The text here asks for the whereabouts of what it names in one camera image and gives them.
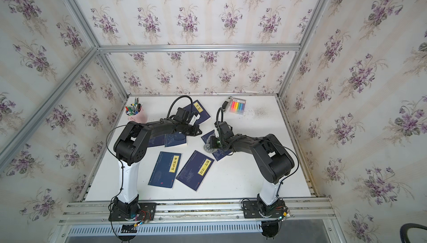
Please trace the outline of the grey striped cleaning cloth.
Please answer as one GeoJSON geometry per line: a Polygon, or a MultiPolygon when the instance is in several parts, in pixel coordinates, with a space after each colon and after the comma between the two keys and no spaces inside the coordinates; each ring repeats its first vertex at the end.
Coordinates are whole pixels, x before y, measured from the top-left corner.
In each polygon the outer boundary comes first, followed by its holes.
{"type": "Polygon", "coordinates": [[[218,143],[218,138],[215,137],[214,135],[211,135],[207,139],[207,141],[203,147],[203,149],[209,154],[215,153],[216,151],[219,150],[219,148],[220,148],[220,145],[218,143]]]}

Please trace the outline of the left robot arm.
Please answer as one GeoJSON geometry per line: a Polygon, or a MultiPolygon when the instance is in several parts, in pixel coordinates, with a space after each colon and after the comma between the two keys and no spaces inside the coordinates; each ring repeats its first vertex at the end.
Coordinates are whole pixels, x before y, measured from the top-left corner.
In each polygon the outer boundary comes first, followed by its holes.
{"type": "Polygon", "coordinates": [[[119,161],[120,190],[117,195],[117,206],[130,206],[138,202],[137,178],[140,162],[146,155],[150,139],[158,136],[181,133],[196,137],[202,134],[199,125],[188,124],[172,118],[139,124],[130,121],[113,146],[113,153],[119,161]]]}

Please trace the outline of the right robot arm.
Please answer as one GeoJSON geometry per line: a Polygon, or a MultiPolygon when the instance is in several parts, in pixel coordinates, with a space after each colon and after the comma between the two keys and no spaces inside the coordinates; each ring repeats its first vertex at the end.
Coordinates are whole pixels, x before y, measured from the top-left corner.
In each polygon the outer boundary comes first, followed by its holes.
{"type": "Polygon", "coordinates": [[[290,149],[283,146],[273,134],[264,137],[250,137],[237,134],[231,137],[212,135],[206,147],[213,151],[244,152],[253,156],[262,177],[263,186],[257,195],[257,205],[261,215],[268,216],[280,209],[279,191],[282,182],[294,172],[295,161],[290,149]]]}

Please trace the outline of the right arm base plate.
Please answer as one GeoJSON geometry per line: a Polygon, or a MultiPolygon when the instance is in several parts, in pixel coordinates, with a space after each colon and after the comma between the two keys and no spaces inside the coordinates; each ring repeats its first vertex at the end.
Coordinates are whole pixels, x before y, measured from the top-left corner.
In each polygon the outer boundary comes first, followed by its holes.
{"type": "Polygon", "coordinates": [[[240,205],[245,219],[283,219],[289,216],[288,207],[285,205],[285,202],[280,199],[271,205],[265,205],[261,200],[249,200],[244,198],[240,205]]]}

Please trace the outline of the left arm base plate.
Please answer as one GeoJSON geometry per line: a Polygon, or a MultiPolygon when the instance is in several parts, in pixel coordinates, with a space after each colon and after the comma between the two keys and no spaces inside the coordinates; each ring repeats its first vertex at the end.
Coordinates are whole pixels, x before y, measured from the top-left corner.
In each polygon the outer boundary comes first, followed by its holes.
{"type": "Polygon", "coordinates": [[[109,214],[109,221],[152,221],[156,213],[157,203],[135,203],[125,205],[121,202],[113,204],[109,214]]]}

